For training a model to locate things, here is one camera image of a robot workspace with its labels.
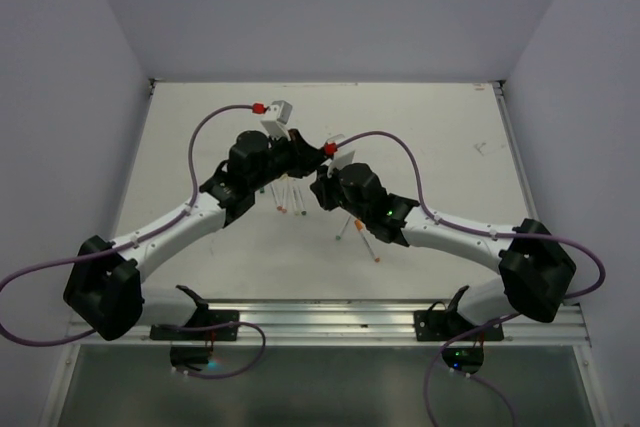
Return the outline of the dark green marker pen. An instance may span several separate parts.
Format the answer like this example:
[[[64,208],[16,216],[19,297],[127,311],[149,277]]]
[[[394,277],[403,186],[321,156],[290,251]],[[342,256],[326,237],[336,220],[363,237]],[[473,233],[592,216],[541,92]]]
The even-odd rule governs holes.
[[[299,203],[299,210],[300,210],[300,214],[302,216],[306,216],[307,215],[307,209],[304,203],[304,198],[302,195],[302,189],[300,187],[300,185],[296,184],[296,192],[297,192],[297,196],[298,196],[298,203]]]

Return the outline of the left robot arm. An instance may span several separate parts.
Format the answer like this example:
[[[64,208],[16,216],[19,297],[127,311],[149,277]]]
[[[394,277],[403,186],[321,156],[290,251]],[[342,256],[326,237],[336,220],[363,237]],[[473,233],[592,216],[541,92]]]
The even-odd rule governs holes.
[[[176,254],[244,215],[261,188],[283,175],[304,178],[335,151],[334,143],[311,146],[295,129],[280,138],[255,130],[239,134],[227,159],[174,211],[112,241],[85,241],[64,301],[106,341],[136,325],[201,337],[214,322],[203,298],[186,286],[154,292],[144,282]]]

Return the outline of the yellow marker pen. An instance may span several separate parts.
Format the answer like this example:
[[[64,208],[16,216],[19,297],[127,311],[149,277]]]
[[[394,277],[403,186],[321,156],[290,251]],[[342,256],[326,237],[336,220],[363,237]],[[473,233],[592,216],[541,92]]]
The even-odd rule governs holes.
[[[291,191],[293,197],[294,215],[302,215],[301,204],[299,201],[299,195],[295,179],[291,180]]]

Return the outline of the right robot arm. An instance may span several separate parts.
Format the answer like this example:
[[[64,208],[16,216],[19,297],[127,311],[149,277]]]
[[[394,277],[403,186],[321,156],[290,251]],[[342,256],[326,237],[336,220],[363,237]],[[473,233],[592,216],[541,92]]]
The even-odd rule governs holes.
[[[310,189],[322,209],[345,210],[383,243],[445,252],[495,273],[482,285],[460,287],[444,309],[426,311],[427,328],[441,339],[468,339],[481,325],[515,314],[553,322],[576,271],[542,223],[525,219],[506,239],[477,234],[469,222],[456,230],[418,201],[388,192],[364,163],[322,166]]]

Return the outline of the peach marker pen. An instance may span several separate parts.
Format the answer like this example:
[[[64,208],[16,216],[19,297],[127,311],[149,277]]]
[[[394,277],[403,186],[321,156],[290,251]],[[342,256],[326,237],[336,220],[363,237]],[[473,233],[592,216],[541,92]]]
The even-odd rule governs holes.
[[[283,201],[283,213],[286,214],[288,212],[288,193],[287,193],[287,184],[283,181],[282,185],[282,201]]]

